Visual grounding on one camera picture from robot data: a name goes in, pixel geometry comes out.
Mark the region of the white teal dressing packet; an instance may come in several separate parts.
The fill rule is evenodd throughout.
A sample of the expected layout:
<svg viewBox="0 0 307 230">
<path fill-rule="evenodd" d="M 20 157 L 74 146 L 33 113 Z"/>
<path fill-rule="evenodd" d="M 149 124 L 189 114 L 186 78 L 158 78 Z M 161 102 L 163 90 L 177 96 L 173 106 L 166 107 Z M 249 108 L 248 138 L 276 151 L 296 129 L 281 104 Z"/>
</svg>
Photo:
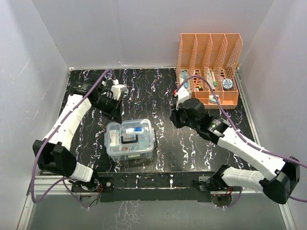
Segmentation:
<svg viewBox="0 0 307 230">
<path fill-rule="evenodd" d="M 118 130 L 110 130 L 109 131 L 110 137 L 110 146 L 119 146 L 119 131 Z"/>
</svg>

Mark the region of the white blue bandage roll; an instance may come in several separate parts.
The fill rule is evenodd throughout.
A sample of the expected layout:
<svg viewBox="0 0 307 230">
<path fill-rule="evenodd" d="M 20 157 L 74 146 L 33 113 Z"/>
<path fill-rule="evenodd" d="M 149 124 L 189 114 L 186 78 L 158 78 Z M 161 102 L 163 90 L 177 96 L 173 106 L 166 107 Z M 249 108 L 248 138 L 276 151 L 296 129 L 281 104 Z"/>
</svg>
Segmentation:
<svg viewBox="0 0 307 230">
<path fill-rule="evenodd" d="M 144 129 L 142 127 L 132 127 L 132 128 L 126 128 L 126 134 L 142 134 L 144 132 Z"/>
</svg>

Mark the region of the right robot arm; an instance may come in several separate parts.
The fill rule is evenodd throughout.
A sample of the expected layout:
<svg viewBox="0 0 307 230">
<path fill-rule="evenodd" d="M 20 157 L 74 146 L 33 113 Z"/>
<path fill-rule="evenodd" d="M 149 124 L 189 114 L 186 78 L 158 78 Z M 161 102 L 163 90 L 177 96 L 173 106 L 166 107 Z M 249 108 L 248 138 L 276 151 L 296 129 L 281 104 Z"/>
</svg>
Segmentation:
<svg viewBox="0 0 307 230">
<path fill-rule="evenodd" d="M 170 120 L 176 128 L 189 127 L 206 141 L 231 151 L 249 163 L 254 170 L 240 170 L 222 165 L 210 178 L 212 187 L 225 190 L 240 186 L 263 192 L 270 200 L 285 204 L 299 182 L 300 166 L 296 159 L 282 159 L 266 150 L 220 116 L 210 116 L 196 98 L 174 97 Z"/>
</svg>

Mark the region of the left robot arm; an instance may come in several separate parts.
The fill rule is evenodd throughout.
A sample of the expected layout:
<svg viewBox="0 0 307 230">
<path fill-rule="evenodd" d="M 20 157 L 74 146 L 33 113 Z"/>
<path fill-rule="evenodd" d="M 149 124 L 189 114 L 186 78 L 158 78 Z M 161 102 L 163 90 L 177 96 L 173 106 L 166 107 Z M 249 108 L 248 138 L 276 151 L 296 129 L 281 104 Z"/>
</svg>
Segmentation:
<svg viewBox="0 0 307 230">
<path fill-rule="evenodd" d="M 111 88 L 107 88 L 106 74 L 90 82 L 74 84 L 52 129 L 42 140 L 33 143 L 35 163 L 40 170 L 79 181 L 88 191 L 98 188 L 99 179 L 92 168 L 77 161 L 70 148 L 79 124 L 91 108 L 99 110 L 110 121 L 122 123 L 121 100 L 128 88 L 115 77 Z"/>
</svg>

